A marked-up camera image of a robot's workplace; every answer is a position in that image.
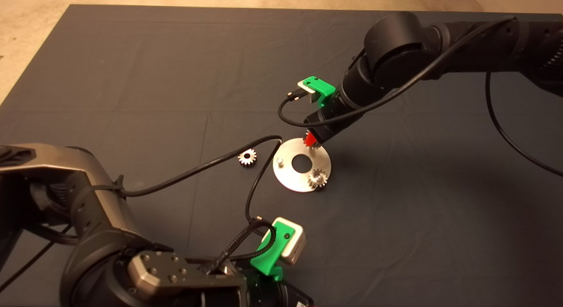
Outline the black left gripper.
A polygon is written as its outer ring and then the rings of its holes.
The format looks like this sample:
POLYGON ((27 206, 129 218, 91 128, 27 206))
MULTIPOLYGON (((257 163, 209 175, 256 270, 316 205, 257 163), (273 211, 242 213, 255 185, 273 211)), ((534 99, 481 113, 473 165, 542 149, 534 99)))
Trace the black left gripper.
POLYGON ((288 283, 260 272, 246 272, 248 307, 314 307, 314 300, 288 283))

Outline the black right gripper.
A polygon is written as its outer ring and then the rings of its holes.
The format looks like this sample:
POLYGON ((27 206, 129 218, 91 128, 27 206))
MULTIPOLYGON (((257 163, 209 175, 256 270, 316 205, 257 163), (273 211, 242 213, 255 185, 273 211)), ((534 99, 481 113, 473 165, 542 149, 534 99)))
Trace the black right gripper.
POLYGON ((306 147, 318 147, 328 142, 332 137, 348 128, 363 115, 356 115, 352 118, 341 118, 342 115, 351 113, 361 107, 350 102, 346 97, 331 96, 323 107, 308 115, 304 123, 322 123, 320 126, 307 127, 304 136, 306 147))

